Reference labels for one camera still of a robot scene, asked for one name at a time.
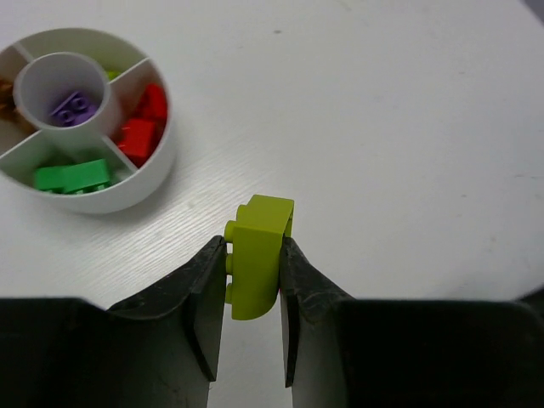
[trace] white plastic container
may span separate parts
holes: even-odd
[[[121,75],[108,80],[106,71]],[[0,171],[21,189],[76,213],[112,213],[142,201],[168,175],[175,158],[171,99],[153,62],[132,44],[102,31],[65,28],[24,38],[0,53],[0,77],[14,82],[20,114],[37,131],[27,135],[0,120]],[[167,96],[168,119],[153,155],[136,168],[111,140],[131,116],[150,83]],[[51,122],[51,101],[82,90],[98,106],[96,114],[74,127]],[[73,162],[106,159],[114,184],[82,195],[32,188],[37,168],[63,156]]]

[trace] green lego brick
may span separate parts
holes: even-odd
[[[68,166],[63,175],[65,194],[90,193],[111,185],[110,171],[104,159]]]
[[[64,169],[67,166],[41,167],[34,172],[34,188],[51,193],[62,193],[65,185]]]
[[[106,71],[105,73],[107,74],[108,79],[110,81],[113,81],[114,79],[116,79],[117,77],[121,75],[121,72],[119,71]]]
[[[227,303],[234,320],[251,320],[266,314],[278,294],[280,249],[283,236],[291,236],[294,201],[254,195],[239,206],[236,221],[229,221],[224,237],[232,242],[226,259],[232,283]]]

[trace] red lego brick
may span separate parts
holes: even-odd
[[[136,167],[142,167],[156,148],[156,124],[132,118],[122,127],[122,139],[117,143]]]
[[[164,126],[168,116],[167,96],[164,90],[154,83],[145,87],[134,116]]]

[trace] purple lego brick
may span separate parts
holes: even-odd
[[[80,91],[72,93],[51,112],[51,116],[63,128],[80,125],[96,113],[97,106]]]

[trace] white table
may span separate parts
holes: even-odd
[[[349,293],[514,298],[544,282],[544,26],[514,0],[11,2],[1,44],[89,26],[173,90],[179,159],[146,202],[84,217],[0,181],[1,296],[107,307],[187,261],[254,193]],[[225,310],[212,408],[291,406],[276,307]]]

